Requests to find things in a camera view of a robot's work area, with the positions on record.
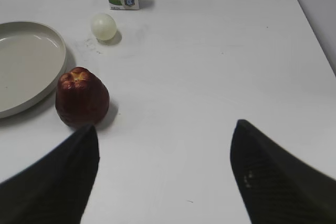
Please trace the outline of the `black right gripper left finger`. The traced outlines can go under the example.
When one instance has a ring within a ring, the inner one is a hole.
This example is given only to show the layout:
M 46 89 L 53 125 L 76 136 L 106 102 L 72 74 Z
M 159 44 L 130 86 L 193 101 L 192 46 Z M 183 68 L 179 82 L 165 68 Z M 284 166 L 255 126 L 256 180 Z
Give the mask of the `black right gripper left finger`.
M 86 125 L 1 183 L 1 223 L 80 223 L 98 168 L 97 131 Z

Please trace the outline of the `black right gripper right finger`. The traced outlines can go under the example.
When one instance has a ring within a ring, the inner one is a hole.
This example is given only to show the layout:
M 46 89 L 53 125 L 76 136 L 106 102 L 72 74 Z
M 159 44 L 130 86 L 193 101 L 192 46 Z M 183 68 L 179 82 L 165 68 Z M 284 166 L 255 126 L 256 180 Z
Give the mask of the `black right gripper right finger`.
M 237 121 L 230 164 L 251 223 L 335 223 L 335 179 L 247 120 Z

